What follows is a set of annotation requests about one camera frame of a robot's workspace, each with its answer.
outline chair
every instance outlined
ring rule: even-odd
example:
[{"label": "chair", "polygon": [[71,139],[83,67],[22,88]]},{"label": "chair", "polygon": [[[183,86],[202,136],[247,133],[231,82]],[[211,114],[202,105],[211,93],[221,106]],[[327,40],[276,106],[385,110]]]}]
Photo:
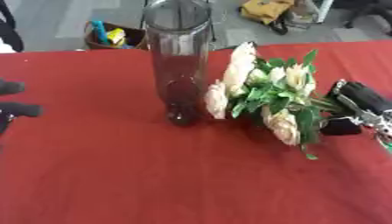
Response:
[{"label": "chair", "polygon": [[387,34],[392,36],[392,14],[388,12],[388,7],[380,3],[379,0],[342,1],[337,6],[337,8],[345,8],[351,11],[344,23],[347,29],[354,27],[354,20],[358,17],[376,15],[384,18],[389,23],[391,30]]},{"label": "chair", "polygon": [[12,16],[4,0],[0,0],[0,12],[3,13],[5,21],[0,19],[0,38],[5,44],[12,46],[14,51],[22,52],[24,44],[19,34],[15,31],[15,18]]}]

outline yellow bag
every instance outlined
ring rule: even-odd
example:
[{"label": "yellow bag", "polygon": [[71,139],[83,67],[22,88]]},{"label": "yellow bag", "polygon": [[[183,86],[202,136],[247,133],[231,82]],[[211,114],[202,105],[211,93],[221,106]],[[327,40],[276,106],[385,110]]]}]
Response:
[{"label": "yellow bag", "polygon": [[269,25],[293,4],[294,0],[250,0],[242,5],[241,15]]}]

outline yellow object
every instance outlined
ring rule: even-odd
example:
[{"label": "yellow object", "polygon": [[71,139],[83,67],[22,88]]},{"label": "yellow object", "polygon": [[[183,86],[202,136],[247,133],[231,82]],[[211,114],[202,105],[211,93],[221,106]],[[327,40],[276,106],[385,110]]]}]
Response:
[{"label": "yellow object", "polygon": [[294,0],[250,0],[242,5],[241,15],[268,25],[294,4]]},{"label": "yellow object", "polygon": [[113,31],[106,33],[108,41],[112,46],[122,46],[125,43],[125,31],[121,28],[116,28]]}]

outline white rose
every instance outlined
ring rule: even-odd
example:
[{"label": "white rose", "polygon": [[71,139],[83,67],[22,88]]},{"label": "white rose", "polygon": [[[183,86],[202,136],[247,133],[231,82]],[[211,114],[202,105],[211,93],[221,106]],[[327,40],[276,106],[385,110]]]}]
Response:
[{"label": "white rose", "polygon": [[277,84],[285,75],[286,72],[283,67],[274,67],[269,72],[269,80],[272,81],[273,84]]},{"label": "white rose", "polygon": [[274,132],[274,135],[288,145],[300,143],[300,133],[296,122],[296,117],[290,114],[286,108],[272,115],[270,107],[262,107],[262,118],[265,125]]},{"label": "white rose", "polygon": [[228,105],[228,98],[226,97],[226,87],[220,81],[216,81],[208,87],[205,96],[206,110],[215,119],[225,119],[226,106]]},{"label": "white rose", "polygon": [[308,67],[295,64],[286,69],[287,84],[297,91],[304,88],[306,84],[306,75],[309,73]]},{"label": "white rose", "polygon": [[258,68],[255,68],[248,75],[246,82],[247,82],[247,84],[251,85],[251,84],[265,82],[267,80],[268,80],[268,75],[264,71],[262,71]]},{"label": "white rose", "polygon": [[231,95],[238,95],[249,73],[254,68],[255,64],[253,62],[238,60],[236,63],[230,63],[223,75],[223,83],[225,83],[227,91]]},{"label": "white rose", "polygon": [[256,59],[256,49],[252,42],[245,42],[237,46],[233,53],[231,54],[231,62],[236,62],[237,60],[247,60],[255,61]]},{"label": "white rose", "polygon": [[304,96],[308,97],[311,92],[316,89],[316,81],[311,76],[311,79],[304,85]]}]

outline black object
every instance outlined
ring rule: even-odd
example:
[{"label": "black object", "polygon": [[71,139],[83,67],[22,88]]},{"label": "black object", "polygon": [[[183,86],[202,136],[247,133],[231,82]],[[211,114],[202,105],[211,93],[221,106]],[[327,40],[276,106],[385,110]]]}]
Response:
[{"label": "black object", "polygon": [[0,38],[5,44],[12,46],[16,52],[24,50],[24,44],[19,34],[15,31],[15,18],[12,16],[4,0],[0,0],[0,12],[4,15],[5,21],[0,19]]},{"label": "black object", "polygon": [[361,127],[351,122],[350,118],[338,115],[329,117],[328,123],[320,131],[326,136],[346,136],[362,133]]},{"label": "black object", "polygon": [[389,23],[391,31],[387,32],[387,34],[392,36],[392,14],[388,12],[389,7],[380,3],[379,0],[339,0],[333,3],[333,7],[351,11],[344,22],[344,26],[347,29],[353,28],[354,20],[359,17],[376,15],[384,18]]},{"label": "black object", "polygon": [[[340,89],[339,93],[354,102],[359,109],[364,111],[369,110],[377,116],[380,116],[383,112],[392,109],[392,101],[382,97],[372,88],[366,87],[362,83],[356,81],[348,81],[346,85]],[[333,90],[328,93],[328,97],[336,101],[336,96]],[[339,101],[336,102],[347,108],[347,105],[341,104]]]},{"label": "black object", "polygon": [[[144,0],[144,8],[147,6],[148,3],[149,3],[149,0]],[[210,8],[209,14],[210,14],[210,20],[212,21],[212,19],[211,19],[211,15],[212,15],[211,8]],[[144,13],[143,13],[142,19],[140,19],[139,29],[143,29],[144,20],[145,20],[145,18],[144,18]],[[214,23],[213,22],[211,22],[211,35],[212,35],[212,39],[211,40],[213,42],[215,42],[216,41],[216,35],[215,35],[215,29],[214,29]]]},{"label": "black object", "polygon": [[[241,13],[242,7],[237,8],[238,12]],[[289,10],[284,11],[279,17],[275,20],[269,23],[267,26],[276,34],[279,35],[285,35],[287,32],[289,32],[289,29],[287,28],[286,25],[286,18],[288,17]]]},{"label": "black object", "polygon": [[[25,91],[21,82],[0,80],[0,95],[17,94]],[[29,105],[18,102],[0,102],[0,134],[4,133],[10,123],[19,116],[40,116],[42,108],[39,105]]]}]

